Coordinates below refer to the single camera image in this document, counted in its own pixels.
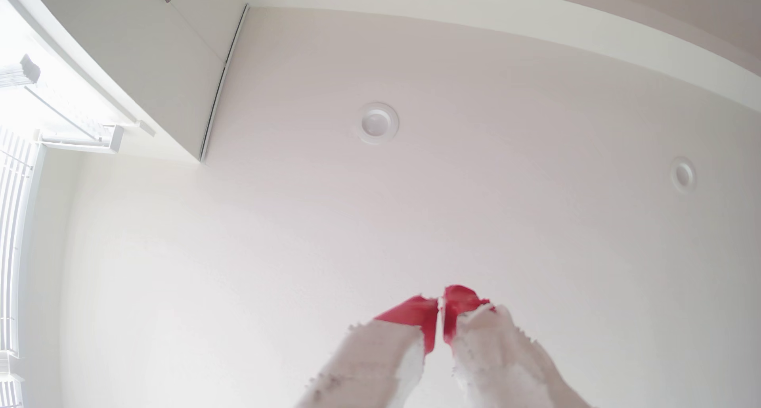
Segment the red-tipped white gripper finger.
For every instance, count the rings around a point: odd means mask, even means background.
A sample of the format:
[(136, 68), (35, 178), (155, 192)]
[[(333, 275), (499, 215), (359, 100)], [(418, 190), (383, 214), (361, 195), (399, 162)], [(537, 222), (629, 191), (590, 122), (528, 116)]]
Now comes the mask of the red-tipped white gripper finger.
[(417, 295), (351, 326), (297, 407), (403, 407), (435, 345), (438, 299)]
[(505, 306), (461, 285), (446, 287), (443, 302), (444, 342), (470, 407), (589, 407)]

